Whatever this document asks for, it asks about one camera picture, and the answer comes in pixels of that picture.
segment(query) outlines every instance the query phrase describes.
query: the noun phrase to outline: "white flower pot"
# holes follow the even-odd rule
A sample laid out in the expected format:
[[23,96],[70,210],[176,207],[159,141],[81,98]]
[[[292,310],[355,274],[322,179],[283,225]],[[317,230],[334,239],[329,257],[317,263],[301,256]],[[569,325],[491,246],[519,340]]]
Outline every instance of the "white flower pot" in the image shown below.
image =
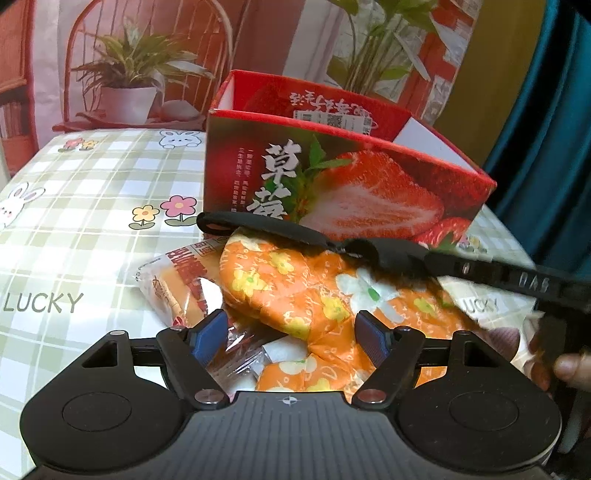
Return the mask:
[[109,122],[144,125],[156,97],[156,87],[110,88],[100,90],[100,107]]

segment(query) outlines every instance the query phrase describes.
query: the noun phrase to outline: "plaid tablecloth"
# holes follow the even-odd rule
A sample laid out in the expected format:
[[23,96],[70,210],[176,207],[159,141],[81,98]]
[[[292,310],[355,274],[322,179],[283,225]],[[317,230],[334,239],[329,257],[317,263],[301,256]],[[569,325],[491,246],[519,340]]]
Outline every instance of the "plaid tablecloth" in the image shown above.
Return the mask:
[[[0,194],[4,200],[24,182],[27,192],[46,190],[0,231],[0,478],[20,478],[33,466],[18,427],[32,395],[106,332],[146,337],[163,328],[136,287],[137,266],[201,234],[169,226],[162,211],[151,228],[132,229],[142,226],[132,211],[160,209],[174,195],[197,199],[200,211],[205,137],[174,148],[162,138],[136,129],[57,137]],[[531,263],[486,207],[470,233],[488,254]],[[533,306],[491,288],[441,281],[483,326],[521,326]]]

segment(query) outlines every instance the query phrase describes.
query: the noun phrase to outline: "red cardboard box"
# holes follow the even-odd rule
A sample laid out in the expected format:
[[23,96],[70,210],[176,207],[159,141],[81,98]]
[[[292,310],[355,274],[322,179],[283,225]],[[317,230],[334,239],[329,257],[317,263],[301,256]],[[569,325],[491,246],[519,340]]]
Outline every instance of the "red cardboard box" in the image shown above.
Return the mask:
[[438,246],[495,186],[408,111],[326,85],[235,70],[209,111],[204,210]]

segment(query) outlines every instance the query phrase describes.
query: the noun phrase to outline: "orange floral fabric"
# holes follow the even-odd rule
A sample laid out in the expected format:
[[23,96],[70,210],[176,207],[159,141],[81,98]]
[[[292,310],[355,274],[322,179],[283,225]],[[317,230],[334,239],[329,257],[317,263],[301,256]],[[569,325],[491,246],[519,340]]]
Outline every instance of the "orange floral fabric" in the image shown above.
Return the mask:
[[[394,278],[355,259],[244,229],[226,243],[220,281],[228,305],[308,344],[306,360],[267,366],[261,391],[342,390],[350,399],[375,369],[355,341],[360,310],[432,338],[478,328],[435,281]],[[444,372],[423,368],[419,384]]]

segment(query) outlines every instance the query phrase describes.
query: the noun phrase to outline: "metal screw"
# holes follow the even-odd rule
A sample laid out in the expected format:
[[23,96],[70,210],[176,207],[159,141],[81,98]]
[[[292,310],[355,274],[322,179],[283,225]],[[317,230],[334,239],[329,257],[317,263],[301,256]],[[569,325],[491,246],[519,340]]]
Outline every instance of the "metal screw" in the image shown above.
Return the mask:
[[220,403],[225,394],[214,388],[204,388],[195,393],[195,400],[205,405],[217,405]]
[[376,388],[367,388],[357,393],[357,398],[363,403],[383,403],[386,400],[386,392]]

